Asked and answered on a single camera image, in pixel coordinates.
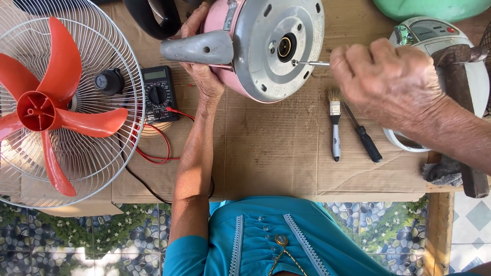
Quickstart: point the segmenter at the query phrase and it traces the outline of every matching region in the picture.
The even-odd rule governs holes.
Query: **green container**
[[[374,0],[386,16],[402,22],[416,16],[429,16],[456,22],[471,18],[491,6],[491,0]]]

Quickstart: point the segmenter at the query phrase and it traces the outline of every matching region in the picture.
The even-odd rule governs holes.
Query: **person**
[[[183,24],[195,35],[204,3]],[[387,39],[339,47],[331,70],[344,97],[382,126],[491,174],[491,124],[438,87],[433,61]],[[360,249],[317,203],[253,196],[222,203],[209,219],[213,122],[225,86],[203,64],[182,64],[199,88],[196,121],[179,164],[163,276],[391,275]],[[490,263],[460,275],[489,276]]]

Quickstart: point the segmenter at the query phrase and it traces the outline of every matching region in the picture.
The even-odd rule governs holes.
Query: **tiled floor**
[[[426,198],[323,205],[343,231],[388,270],[422,274]],[[159,276],[170,206],[118,207],[124,214],[58,218],[0,203],[0,275]]]
[[[491,197],[455,193],[450,272],[465,272],[491,262]]]

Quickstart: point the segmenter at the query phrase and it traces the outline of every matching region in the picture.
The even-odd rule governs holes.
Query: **hand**
[[[346,100],[383,127],[413,132],[451,99],[438,85],[433,59],[385,39],[331,53],[330,68]]]
[[[181,37],[196,35],[196,32],[208,14],[209,5],[203,2],[199,8],[194,10],[189,19],[181,27]],[[215,105],[219,102],[225,85],[213,74],[210,67],[200,63],[181,62],[181,66],[191,75],[199,88],[199,100],[206,105]]]

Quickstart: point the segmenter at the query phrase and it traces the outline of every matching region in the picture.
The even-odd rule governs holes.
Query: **gold chain necklace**
[[[288,244],[288,239],[286,238],[286,236],[276,235],[276,237],[274,238],[274,240],[276,241],[277,244],[279,244],[279,245],[281,245],[283,247],[283,251],[280,252],[280,254],[278,255],[278,258],[276,258],[276,260],[274,261],[273,267],[271,267],[271,270],[270,270],[270,273],[268,274],[268,276],[271,276],[271,274],[273,273],[273,269],[276,266],[276,264],[278,263],[278,260],[281,258],[281,256],[283,255],[283,253],[285,253],[288,256],[290,256],[290,258],[300,268],[300,270],[302,271],[303,275],[307,276],[307,274],[305,273],[305,271],[303,270],[303,268],[299,265],[299,263],[297,262],[297,260],[288,252],[288,250],[286,250],[285,245]]]

